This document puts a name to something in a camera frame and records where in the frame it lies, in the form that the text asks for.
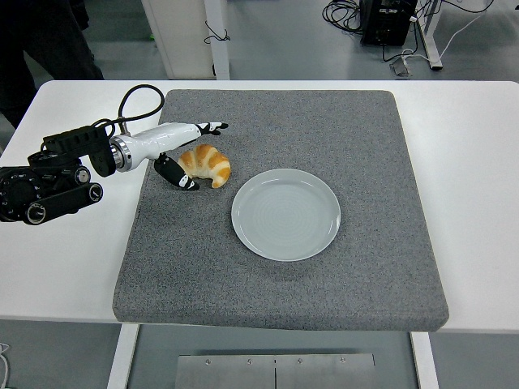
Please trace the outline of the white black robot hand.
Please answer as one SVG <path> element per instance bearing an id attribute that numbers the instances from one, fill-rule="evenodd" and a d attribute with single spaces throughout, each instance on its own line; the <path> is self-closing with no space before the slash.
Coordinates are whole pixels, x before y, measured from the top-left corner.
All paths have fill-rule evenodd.
<path id="1" fill-rule="evenodd" d="M 136 169 L 143 161 L 153 160 L 154 169 L 170 184 L 181 190 L 198 190 L 195 183 L 167 151 L 194 142 L 202 135 L 219 135 L 229 125 L 224 122 L 200 124 L 164 123 L 135 136 L 117 135 L 110 140 L 116 170 L 127 172 Z"/>

